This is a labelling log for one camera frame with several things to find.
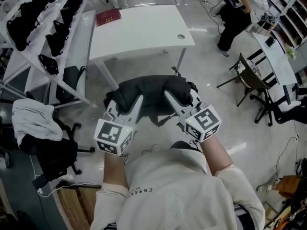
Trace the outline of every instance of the table top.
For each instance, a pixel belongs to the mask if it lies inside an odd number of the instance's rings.
[[[268,59],[278,84],[287,85],[297,83],[288,58],[279,43],[276,41],[271,47],[268,47],[265,41],[269,37],[257,33],[253,33],[253,35]]]
[[[95,24],[90,60],[135,50],[195,45],[175,5],[136,7],[121,10],[120,14],[119,20]]]

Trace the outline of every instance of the white towel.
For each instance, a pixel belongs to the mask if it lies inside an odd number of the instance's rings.
[[[26,134],[39,139],[62,140],[63,132],[52,119],[53,111],[53,106],[32,99],[15,101],[12,122],[18,146]]]

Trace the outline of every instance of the shirt sleeve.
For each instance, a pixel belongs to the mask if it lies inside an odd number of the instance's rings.
[[[91,230],[103,230],[109,224],[116,223],[127,194],[128,189],[121,185],[103,183],[101,190],[96,193]]]
[[[219,177],[229,191],[233,202],[242,205],[251,215],[255,229],[262,230],[265,225],[265,211],[262,203],[255,194],[243,172],[235,165],[218,171],[215,176]]]

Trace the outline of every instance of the hand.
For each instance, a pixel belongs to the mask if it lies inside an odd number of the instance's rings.
[[[243,12],[244,12],[244,13],[250,13],[250,12],[251,12],[251,9],[250,9],[250,8],[245,8],[245,9],[243,9]]]

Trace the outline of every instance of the glossy floor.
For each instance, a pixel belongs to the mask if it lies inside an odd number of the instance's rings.
[[[216,4],[219,0],[207,0]],[[97,12],[110,8],[103,5],[105,0],[94,0]],[[223,120],[220,131],[217,134],[220,142],[226,149],[236,146],[244,149],[232,154],[236,166],[238,166],[251,185],[266,182],[275,174],[275,166],[279,154],[284,150],[290,137],[295,136],[294,122],[283,125],[274,123],[268,127],[268,120],[254,123],[261,106],[256,101],[247,98],[240,107],[237,102],[244,95],[244,87],[240,83],[232,82],[217,89],[216,86],[236,75],[228,69],[237,61],[239,53],[248,57],[259,49],[252,36],[243,32],[235,38],[230,57],[224,57],[217,49],[219,33],[223,31],[223,23],[215,18],[217,24],[211,20],[208,11],[211,5],[200,5],[198,0],[128,0],[129,6],[153,5],[153,4],[177,4],[177,8],[186,22],[196,46],[187,49],[182,61],[180,73],[188,81],[195,83],[199,89],[199,95],[207,103],[212,104]],[[174,74],[171,67],[176,65],[181,50],[170,50],[169,53],[160,52],[145,57],[130,58],[126,60],[109,60],[106,62],[109,71],[117,82],[122,82],[138,76],[156,74]],[[259,64],[263,77],[271,72],[268,62],[265,60]],[[69,125],[74,122],[82,123],[82,128],[76,133],[76,140],[83,146],[94,145],[94,130],[98,118],[101,118],[105,109],[103,100],[111,88],[95,66],[89,68],[86,96],[95,101],[100,108],[92,108],[86,104],[74,105],[60,110],[61,119]],[[142,119],[138,124],[138,133],[127,148],[129,160],[139,157],[144,150],[168,149],[178,140],[189,141],[190,137],[182,133],[176,126],[177,119],[173,118],[162,127],[156,127],[148,118]],[[300,142],[297,149],[297,157],[306,156],[307,139],[304,136],[307,128],[296,123],[296,129],[300,134]],[[295,166],[295,154],[298,143],[295,139],[289,142],[288,148],[279,161],[279,176],[293,174]],[[100,184],[103,177],[103,154],[96,151],[95,154],[79,154],[77,166],[82,169],[80,176],[74,176],[76,181]]]

